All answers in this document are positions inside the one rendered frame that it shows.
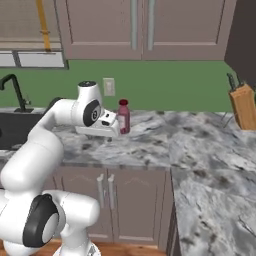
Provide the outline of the window with blind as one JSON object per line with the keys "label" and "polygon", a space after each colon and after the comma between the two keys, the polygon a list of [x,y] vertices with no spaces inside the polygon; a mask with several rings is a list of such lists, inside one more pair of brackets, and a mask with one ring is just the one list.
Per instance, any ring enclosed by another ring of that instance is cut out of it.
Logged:
{"label": "window with blind", "polygon": [[56,0],[0,0],[0,67],[68,68]]}

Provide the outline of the dark tall cabinet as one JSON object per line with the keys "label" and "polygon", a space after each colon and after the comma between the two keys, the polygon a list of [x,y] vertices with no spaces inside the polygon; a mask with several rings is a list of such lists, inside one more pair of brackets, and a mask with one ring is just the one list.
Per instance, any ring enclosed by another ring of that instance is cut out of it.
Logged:
{"label": "dark tall cabinet", "polygon": [[256,90],[256,0],[237,0],[225,62]]}

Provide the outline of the wooden knife block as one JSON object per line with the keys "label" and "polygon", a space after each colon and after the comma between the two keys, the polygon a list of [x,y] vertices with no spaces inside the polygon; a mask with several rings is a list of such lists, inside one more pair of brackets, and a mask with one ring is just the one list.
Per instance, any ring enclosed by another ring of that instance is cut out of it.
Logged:
{"label": "wooden knife block", "polygon": [[242,130],[256,130],[256,104],[254,91],[246,83],[235,85],[233,76],[227,74],[230,84],[229,97],[238,126]]}

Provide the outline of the white wall socket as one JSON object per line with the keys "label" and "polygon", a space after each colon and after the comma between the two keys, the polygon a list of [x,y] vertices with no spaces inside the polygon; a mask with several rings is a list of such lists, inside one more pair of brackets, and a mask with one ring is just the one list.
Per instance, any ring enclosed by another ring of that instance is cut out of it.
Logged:
{"label": "white wall socket", "polygon": [[115,80],[113,78],[104,78],[104,95],[105,96],[114,96],[115,95]]}

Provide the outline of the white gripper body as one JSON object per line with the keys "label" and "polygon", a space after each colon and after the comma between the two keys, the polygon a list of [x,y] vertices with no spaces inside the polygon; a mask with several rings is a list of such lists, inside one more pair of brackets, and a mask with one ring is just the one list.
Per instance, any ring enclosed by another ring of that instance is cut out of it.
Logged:
{"label": "white gripper body", "polygon": [[91,127],[75,127],[78,134],[102,136],[102,137],[118,137],[120,128],[117,120],[110,126],[91,126]]}

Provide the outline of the taupe wall cupboard door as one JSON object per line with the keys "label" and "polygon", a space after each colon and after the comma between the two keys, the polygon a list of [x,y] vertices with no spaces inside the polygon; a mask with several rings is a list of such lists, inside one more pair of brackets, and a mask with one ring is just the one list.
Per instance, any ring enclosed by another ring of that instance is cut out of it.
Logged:
{"label": "taupe wall cupboard door", "polygon": [[223,60],[237,0],[155,0],[149,51],[148,1],[143,0],[144,60]]}
{"label": "taupe wall cupboard door", "polygon": [[140,60],[143,0],[137,0],[137,49],[131,48],[131,0],[56,0],[68,60]]}

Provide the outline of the dark red drink bottle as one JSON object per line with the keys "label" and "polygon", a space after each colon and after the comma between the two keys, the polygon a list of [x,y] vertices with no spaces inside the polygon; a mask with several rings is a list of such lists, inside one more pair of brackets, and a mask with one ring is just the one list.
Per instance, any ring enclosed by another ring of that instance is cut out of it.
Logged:
{"label": "dark red drink bottle", "polygon": [[130,110],[128,108],[128,100],[119,100],[118,122],[121,134],[128,134],[130,132]]}

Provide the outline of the black sink tap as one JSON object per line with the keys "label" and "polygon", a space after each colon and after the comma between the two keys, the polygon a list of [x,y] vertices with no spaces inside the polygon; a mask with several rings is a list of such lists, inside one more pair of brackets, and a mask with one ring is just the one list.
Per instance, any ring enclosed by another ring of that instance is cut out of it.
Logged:
{"label": "black sink tap", "polygon": [[19,82],[18,79],[16,77],[15,74],[8,74],[6,76],[4,76],[3,78],[0,79],[0,90],[3,91],[5,89],[5,84],[11,81],[18,103],[19,103],[19,108],[17,109],[17,112],[20,113],[31,113],[33,111],[32,108],[27,108],[27,105],[31,104],[30,100],[25,100],[22,96],[21,90],[20,90],[20,86],[19,86]]}

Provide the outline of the black sink basin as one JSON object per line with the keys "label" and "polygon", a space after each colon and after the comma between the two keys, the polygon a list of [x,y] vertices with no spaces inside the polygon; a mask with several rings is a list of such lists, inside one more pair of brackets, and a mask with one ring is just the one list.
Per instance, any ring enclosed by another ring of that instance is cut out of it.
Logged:
{"label": "black sink basin", "polygon": [[42,117],[41,113],[0,113],[0,150],[17,150]]}

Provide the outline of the taupe base cupboard door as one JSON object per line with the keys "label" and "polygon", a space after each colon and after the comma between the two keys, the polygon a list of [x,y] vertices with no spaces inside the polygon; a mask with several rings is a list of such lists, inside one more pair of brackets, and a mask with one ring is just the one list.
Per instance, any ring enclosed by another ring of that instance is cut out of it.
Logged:
{"label": "taupe base cupboard door", "polygon": [[87,229],[89,237],[96,242],[112,242],[112,218],[109,206],[108,174],[105,168],[61,166],[48,180],[46,189],[59,189],[92,197],[99,201],[97,177],[104,174],[104,208],[100,209],[98,221]]}
{"label": "taupe base cupboard door", "polygon": [[115,209],[111,210],[113,240],[117,243],[167,248],[171,196],[166,170],[109,169],[115,175]]}

